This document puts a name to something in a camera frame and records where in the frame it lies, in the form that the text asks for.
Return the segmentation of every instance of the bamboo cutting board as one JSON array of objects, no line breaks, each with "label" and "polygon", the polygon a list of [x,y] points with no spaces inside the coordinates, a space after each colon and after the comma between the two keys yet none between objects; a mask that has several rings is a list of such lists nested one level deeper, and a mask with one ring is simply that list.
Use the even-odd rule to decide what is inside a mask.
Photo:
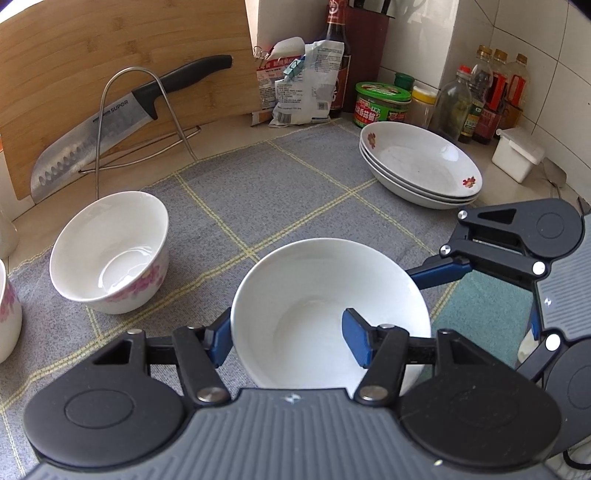
[{"label": "bamboo cutting board", "polygon": [[[215,54],[232,68],[170,95],[184,128],[260,108],[244,0],[44,0],[0,23],[0,135],[17,198],[43,150],[99,110],[115,73],[162,75]],[[150,80],[122,76],[107,103]],[[157,121],[110,152],[175,131],[161,98],[156,107]]]}]

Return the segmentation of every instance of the yellow grid line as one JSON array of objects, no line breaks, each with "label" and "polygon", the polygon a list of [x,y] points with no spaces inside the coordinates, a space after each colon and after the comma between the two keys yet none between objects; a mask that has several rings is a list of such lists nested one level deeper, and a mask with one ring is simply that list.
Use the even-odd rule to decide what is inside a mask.
[{"label": "yellow grid line", "polygon": [[4,423],[4,429],[6,430],[6,435],[8,437],[8,443],[10,444],[10,449],[12,450],[12,456],[14,457],[14,461],[17,464],[18,473],[21,476],[25,476],[25,469],[22,466],[21,456],[18,453],[17,444],[14,441],[14,437],[12,436],[12,430],[10,429],[10,424],[8,423],[8,417],[5,411],[0,413],[2,415],[2,422]]},{"label": "yellow grid line", "polygon": [[187,194],[199,205],[199,208],[203,210],[209,218],[211,218],[214,222],[216,222],[217,226],[220,227],[222,232],[224,232],[232,242],[234,242],[240,250],[244,252],[244,254],[250,258],[254,263],[258,262],[261,258],[253,252],[253,250],[239,237],[236,233],[228,226],[226,222],[224,222],[221,217],[214,212],[205,201],[195,193],[195,191],[191,188],[191,186],[182,178],[181,175],[176,173],[175,178],[181,184],[181,187],[187,192]]},{"label": "yellow grid line", "polygon": [[[279,145],[274,144],[271,140],[267,140],[267,143],[269,143],[269,145],[272,145],[273,147],[275,147],[277,150],[279,150],[280,152],[284,153],[285,155],[293,158],[293,160],[295,160],[296,162],[300,163],[301,165],[303,165],[303,166],[309,168],[310,170],[316,172],[318,175],[321,175],[322,177],[324,177],[326,180],[328,180],[332,184],[336,185],[337,187],[345,190],[346,192],[352,192],[352,190],[347,185],[339,182],[338,180],[336,180],[332,176],[328,175],[327,173],[323,172],[322,170],[319,170],[315,166],[310,165],[308,162],[302,160],[301,158],[299,158],[298,156],[294,155],[293,153],[291,153],[290,151],[286,150],[285,148],[281,148]],[[431,255],[435,255],[435,252],[431,248],[429,248],[425,244],[425,242],[423,242],[420,238],[418,238],[416,235],[414,235],[414,233],[412,233],[410,230],[408,230],[404,225],[402,225],[401,223],[399,223],[396,219],[394,219],[393,217],[391,217],[387,213],[385,213],[382,210],[380,210],[373,203],[371,203],[371,202],[367,201],[366,199],[364,199],[361,195],[359,195],[357,193],[353,193],[353,196],[356,199],[358,199],[361,203],[363,203],[365,206],[367,206],[370,209],[372,209],[375,213],[377,213],[384,220],[386,220],[387,222],[393,224],[402,233],[404,233],[405,235],[407,235],[408,237],[410,237],[418,246],[420,246],[421,248],[425,249]]]}]

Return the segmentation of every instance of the white cup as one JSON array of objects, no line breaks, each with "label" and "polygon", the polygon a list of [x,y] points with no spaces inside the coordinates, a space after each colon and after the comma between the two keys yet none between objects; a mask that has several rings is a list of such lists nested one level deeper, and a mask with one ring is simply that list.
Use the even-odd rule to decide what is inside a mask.
[{"label": "white cup", "polygon": [[[365,245],[316,238],[275,250],[242,280],[231,314],[238,357],[261,388],[345,387],[352,395],[366,370],[342,335],[348,307],[371,325],[431,336],[427,306],[401,267]],[[422,368],[407,366],[402,393]]]},{"label": "white cup", "polygon": [[21,333],[22,307],[0,260],[0,363],[12,353]]}]

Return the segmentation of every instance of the white plastic container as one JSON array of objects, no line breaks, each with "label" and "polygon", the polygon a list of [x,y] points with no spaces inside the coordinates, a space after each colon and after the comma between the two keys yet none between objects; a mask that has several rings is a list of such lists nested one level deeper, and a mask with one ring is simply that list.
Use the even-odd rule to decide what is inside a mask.
[{"label": "white plastic container", "polygon": [[518,183],[523,182],[534,165],[542,161],[545,150],[520,127],[499,129],[496,134],[501,136],[501,140],[492,162]]}]

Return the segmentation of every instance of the condiment bottle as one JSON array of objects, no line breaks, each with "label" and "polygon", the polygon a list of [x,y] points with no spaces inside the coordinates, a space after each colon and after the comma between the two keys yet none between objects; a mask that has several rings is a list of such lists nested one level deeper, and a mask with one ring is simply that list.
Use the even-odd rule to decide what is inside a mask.
[{"label": "condiment bottle", "polygon": [[472,92],[472,106],[468,112],[466,122],[460,133],[458,141],[470,143],[474,129],[478,125],[478,120],[486,102],[486,96],[492,86],[492,69],[489,65],[492,50],[484,45],[478,47],[476,52],[476,64],[472,68],[472,80],[470,81],[470,91]]},{"label": "condiment bottle", "polygon": [[465,65],[460,66],[456,79],[439,92],[433,117],[429,122],[430,131],[452,143],[457,143],[472,105],[472,94],[468,86],[471,77],[472,69]]},{"label": "condiment bottle", "polygon": [[330,117],[337,118],[343,110],[345,101],[345,91],[347,89],[347,79],[349,77],[349,65],[351,63],[351,48],[345,35],[345,10],[349,4],[348,0],[330,0],[329,16],[326,22],[328,27],[324,39],[340,41],[345,44],[345,51],[340,62],[340,70],[337,75],[335,91],[333,93],[332,103],[330,104]]}]

